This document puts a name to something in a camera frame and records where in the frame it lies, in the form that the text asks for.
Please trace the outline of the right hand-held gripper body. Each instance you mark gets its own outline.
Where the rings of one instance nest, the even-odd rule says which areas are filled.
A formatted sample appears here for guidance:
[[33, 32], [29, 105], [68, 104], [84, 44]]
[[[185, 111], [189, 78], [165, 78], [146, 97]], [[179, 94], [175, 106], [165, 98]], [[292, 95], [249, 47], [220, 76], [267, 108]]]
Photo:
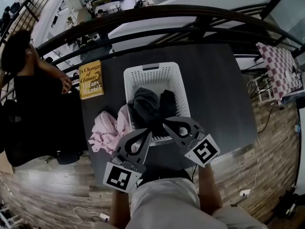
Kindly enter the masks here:
[[191, 125], [185, 141], [184, 156], [195, 164], [205, 167], [220, 154], [220, 149], [212, 136], [198, 125]]

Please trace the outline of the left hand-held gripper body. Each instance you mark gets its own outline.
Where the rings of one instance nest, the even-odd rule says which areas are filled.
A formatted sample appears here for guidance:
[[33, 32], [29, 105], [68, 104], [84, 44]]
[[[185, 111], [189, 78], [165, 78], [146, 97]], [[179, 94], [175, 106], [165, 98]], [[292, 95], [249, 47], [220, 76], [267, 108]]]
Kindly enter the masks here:
[[120, 155], [114, 152], [111, 161], [107, 162], [103, 184], [121, 192], [129, 192], [146, 170], [144, 161], [145, 158], [134, 156], [133, 153]]

